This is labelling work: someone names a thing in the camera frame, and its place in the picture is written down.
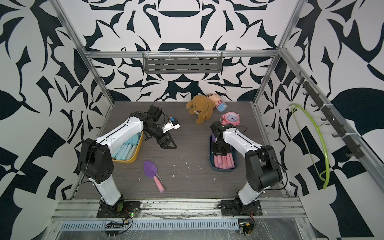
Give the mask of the dark teal storage box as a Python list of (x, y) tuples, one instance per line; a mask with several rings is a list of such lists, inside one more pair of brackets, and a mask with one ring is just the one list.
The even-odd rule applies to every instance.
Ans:
[(225, 156), (214, 155), (213, 147), (216, 146), (216, 137), (211, 134), (210, 137), (210, 165), (217, 172), (232, 172), (237, 167), (237, 151), (230, 147), (231, 153)]

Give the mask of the purple shovel pink handle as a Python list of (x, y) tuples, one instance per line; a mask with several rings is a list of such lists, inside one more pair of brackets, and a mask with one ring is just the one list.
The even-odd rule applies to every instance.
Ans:
[(164, 188), (163, 184), (161, 183), (161, 181), (158, 178), (158, 168), (155, 165), (155, 163), (146, 160), (146, 161), (144, 161), (143, 168), (144, 168), (145, 175), (148, 178), (152, 178), (155, 181), (156, 186), (157, 186), (159, 192), (160, 193), (164, 193), (165, 192), (165, 188)]
[(232, 171), (236, 168), (234, 154), (227, 154), (226, 156), (212, 155), (211, 162), (214, 170)]

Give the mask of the yellow plastic storage box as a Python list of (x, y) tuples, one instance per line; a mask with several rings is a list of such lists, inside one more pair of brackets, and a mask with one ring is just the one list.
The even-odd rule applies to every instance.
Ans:
[(143, 132), (139, 132), (124, 142), (113, 154), (112, 160), (121, 164), (132, 164), (136, 161), (143, 142)]

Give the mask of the light blue shovel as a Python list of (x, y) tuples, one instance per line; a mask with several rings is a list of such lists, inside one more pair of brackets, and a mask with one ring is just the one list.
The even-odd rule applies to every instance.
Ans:
[(128, 161), (136, 152), (141, 133), (138, 133), (123, 143), (112, 155), (115, 161)]

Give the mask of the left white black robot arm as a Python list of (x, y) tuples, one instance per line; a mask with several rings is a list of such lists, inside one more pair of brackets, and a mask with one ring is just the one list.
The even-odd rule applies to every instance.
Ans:
[(146, 112), (131, 113), (109, 133), (82, 143), (78, 169), (94, 184), (101, 196), (101, 205), (108, 210), (120, 213), (124, 207), (124, 197), (113, 179), (114, 161), (129, 160), (129, 151), (139, 142), (142, 133), (154, 138), (162, 149), (177, 148), (169, 131), (178, 129), (180, 124), (176, 118), (165, 116), (165, 123), (159, 125), (162, 115), (162, 109), (150, 106)]

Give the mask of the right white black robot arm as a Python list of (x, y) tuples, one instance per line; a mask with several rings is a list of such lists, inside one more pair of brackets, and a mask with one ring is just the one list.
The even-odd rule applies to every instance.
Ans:
[(232, 150), (236, 150), (245, 159), (247, 183), (237, 193), (240, 206), (252, 204), (265, 190), (283, 179), (283, 168), (272, 146), (262, 146), (252, 141), (232, 124), (223, 125), (216, 121), (210, 129), (215, 139), (211, 143), (215, 167), (223, 169), (223, 165), (234, 166)]

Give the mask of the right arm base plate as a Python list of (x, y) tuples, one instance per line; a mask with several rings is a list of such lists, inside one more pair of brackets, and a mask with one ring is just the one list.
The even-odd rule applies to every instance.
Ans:
[(259, 200), (243, 205), (240, 199), (221, 200), (218, 204), (222, 216), (262, 216), (263, 211)]

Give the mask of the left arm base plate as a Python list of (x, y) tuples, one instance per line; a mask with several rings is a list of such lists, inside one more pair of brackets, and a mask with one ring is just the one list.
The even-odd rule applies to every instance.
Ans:
[(140, 206), (140, 201), (118, 201), (114, 206), (110, 206), (103, 200), (100, 200), (97, 218), (107, 219), (134, 216), (140, 211)]

